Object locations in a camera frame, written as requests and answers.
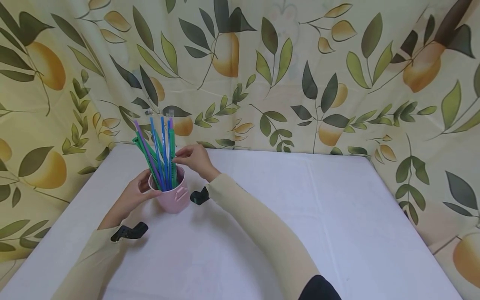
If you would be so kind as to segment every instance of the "white tablecloth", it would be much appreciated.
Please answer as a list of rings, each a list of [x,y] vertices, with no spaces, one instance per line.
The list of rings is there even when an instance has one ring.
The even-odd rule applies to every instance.
[[[367,159],[235,150],[209,154],[220,171],[293,229],[343,300],[461,299]],[[116,147],[0,299],[50,299],[125,185],[145,168],[135,146]],[[187,180],[191,192],[205,185],[189,169]],[[149,201],[127,224],[138,221],[150,229],[142,239],[125,243],[103,299],[281,299],[268,261],[213,201],[190,204],[178,215]]]

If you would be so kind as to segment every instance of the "floral curtain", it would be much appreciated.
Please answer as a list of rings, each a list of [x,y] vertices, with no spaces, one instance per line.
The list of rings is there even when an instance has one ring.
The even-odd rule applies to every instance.
[[[372,161],[480,295],[471,0],[0,2],[0,287],[146,111],[178,146]]]

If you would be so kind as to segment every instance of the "black object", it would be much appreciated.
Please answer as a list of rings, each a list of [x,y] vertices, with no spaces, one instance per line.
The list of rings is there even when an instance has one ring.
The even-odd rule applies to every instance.
[[[208,195],[208,190],[207,187],[204,186],[201,192],[194,191],[190,195],[190,201],[195,203],[196,205],[202,205],[205,201],[210,199],[210,196]]]
[[[122,225],[120,229],[115,232],[114,235],[112,235],[110,241],[117,242],[120,240],[120,238],[136,240],[141,238],[147,232],[147,230],[148,226],[144,222],[138,223],[133,229]]]

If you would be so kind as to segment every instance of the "arm sleeve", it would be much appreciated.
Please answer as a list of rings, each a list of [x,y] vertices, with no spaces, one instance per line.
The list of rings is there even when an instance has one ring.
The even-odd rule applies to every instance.
[[[228,175],[219,175],[207,189],[210,198],[235,218],[270,261],[285,300],[297,300],[319,272],[295,233]]]
[[[96,230],[87,242],[77,262],[64,278],[52,300],[97,299],[105,274],[120,251],[120,243],[111,236],[118,227]]]

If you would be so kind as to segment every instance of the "pink cup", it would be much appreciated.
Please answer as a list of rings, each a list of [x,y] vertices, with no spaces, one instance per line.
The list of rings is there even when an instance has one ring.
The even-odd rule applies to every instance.
[[[175,189],[163,192],[160,196],[156,197],[163,210],[169,214],[178,214],[190,203],[187,181],[185,180],[185,171],[179,166],[177,166],[177,178],[179,184]],[[150,174],[150,177],[148,178],[148,186],[152,190],[158,190],[152,174]]]

